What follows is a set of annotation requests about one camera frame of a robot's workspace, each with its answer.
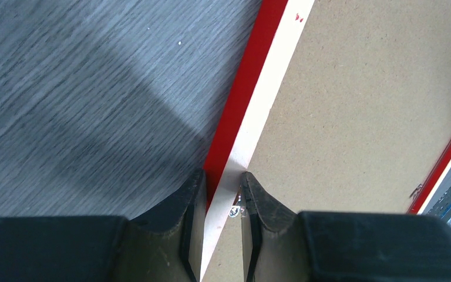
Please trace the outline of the red picture frame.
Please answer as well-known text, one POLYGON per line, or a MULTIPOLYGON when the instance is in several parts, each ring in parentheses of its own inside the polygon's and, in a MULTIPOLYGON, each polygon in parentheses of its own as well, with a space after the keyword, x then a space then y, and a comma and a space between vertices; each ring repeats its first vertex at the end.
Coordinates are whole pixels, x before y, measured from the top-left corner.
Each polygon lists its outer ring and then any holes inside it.
POLYGON ((315 1, 249 171, 294 212, 404 213, 451 139, 451 1, 315 1))

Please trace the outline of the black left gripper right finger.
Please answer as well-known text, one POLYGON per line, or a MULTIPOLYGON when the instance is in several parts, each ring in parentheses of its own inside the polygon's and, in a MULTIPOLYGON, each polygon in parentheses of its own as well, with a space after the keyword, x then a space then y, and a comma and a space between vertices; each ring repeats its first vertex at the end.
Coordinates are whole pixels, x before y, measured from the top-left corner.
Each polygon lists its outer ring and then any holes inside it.
POLYGON ((245 281, 451 281, 451 227, 433 216, 301 211, 241 175, 245 281))

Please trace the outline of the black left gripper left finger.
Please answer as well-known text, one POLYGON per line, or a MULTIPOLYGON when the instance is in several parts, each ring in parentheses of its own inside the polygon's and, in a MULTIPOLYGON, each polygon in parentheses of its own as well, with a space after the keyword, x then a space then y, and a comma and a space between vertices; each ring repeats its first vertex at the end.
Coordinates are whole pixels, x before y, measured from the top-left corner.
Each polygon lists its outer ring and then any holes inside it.
POLYGON ((143 214, 0 217, 0 281, 197 281, 206 177, 143 214))

